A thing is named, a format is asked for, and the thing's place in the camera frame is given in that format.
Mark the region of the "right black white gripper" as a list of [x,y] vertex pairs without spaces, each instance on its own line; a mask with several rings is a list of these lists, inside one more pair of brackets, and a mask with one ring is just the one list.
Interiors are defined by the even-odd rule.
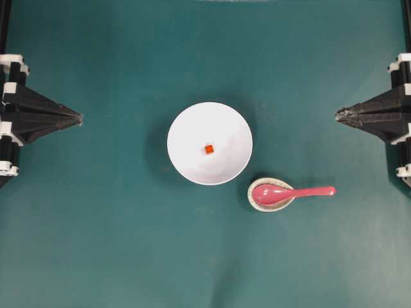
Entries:
[[335,119],[395,146],[399,154],[396,176],[410,187],[410,53],[400,53],[387,70],[392,89],[341,108]]

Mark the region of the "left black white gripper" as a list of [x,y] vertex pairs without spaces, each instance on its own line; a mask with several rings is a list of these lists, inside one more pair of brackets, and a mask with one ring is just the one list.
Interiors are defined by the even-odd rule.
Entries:
[[[21,55],[1,55],[1,188],[19,175],[21,148],[38,138],[81,125],[83,115],[27,88],[30,69]],[[6,112],[10,104],[24,111]]]

